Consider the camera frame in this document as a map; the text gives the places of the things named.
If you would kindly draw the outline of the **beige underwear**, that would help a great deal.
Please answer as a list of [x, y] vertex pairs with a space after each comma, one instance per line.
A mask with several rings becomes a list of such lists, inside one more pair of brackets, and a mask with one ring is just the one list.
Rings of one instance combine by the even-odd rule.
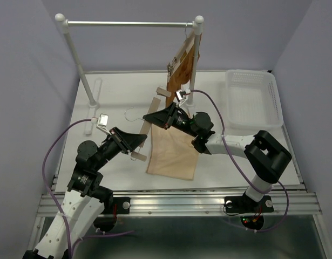
[[192, 146], [194, 138], [171, 127], [151, 128], [151, 153], [148, 174], [192, 181], [199, 153]]

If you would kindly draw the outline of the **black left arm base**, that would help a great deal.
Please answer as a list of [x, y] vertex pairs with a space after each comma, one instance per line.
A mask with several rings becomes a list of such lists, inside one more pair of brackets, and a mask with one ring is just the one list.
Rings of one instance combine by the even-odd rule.
[[118, 216], [130, 213], [129, 197], [114, 197], [111, 203], [105, 204], [104, 210], [94, 220], [93, 226], [101, 232], [110, 232], [118, 222]]

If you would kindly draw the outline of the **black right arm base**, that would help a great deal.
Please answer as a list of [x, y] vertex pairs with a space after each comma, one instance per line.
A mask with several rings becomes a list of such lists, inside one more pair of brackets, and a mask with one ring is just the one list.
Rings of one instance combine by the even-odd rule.
[[246, 195], [225, 197], [223, 212], [228, 216], [240, 216], [243, 227], [251, 230], [261, 230], [264, 225], [264, 214], [273, 213], [271, 197], [266, 195], [255, 202]]

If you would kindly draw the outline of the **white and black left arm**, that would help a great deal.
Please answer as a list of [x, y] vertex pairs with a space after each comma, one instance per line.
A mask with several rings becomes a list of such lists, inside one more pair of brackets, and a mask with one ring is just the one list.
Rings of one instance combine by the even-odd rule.
[[114, 208], [113, 191], [101, 186], [100, 169], [118, 154], [130, 154], [147, 139], [146, 134], [126, 133], [117, 127], [101, 145], [83, 141], [77, 148], [76, 165], [58, 212], [49, 229], [24, 258], [72, 258], [74, 248], [97, 216]]

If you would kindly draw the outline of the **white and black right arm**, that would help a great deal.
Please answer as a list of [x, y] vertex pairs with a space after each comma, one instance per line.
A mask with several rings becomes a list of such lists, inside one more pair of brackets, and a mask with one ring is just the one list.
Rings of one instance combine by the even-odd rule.
[[264, 207], [264, 196], [277, 183], [292, 159], [292, 155], [269, 132], [260, 130], [255, 135], [227, 135], [215, 133], [214, 124], [206, 112], [189, 117], [184, 110], [171, 103], [169, 107], [146, 114], [143, 118], [165, 130], [174, 127], [194, 139], [191, 144], [201, 154], [227, 154], [249, 161], [255, 171], [242, 196], [230, 197], [226, 202], [228, 213], [251, 213]]

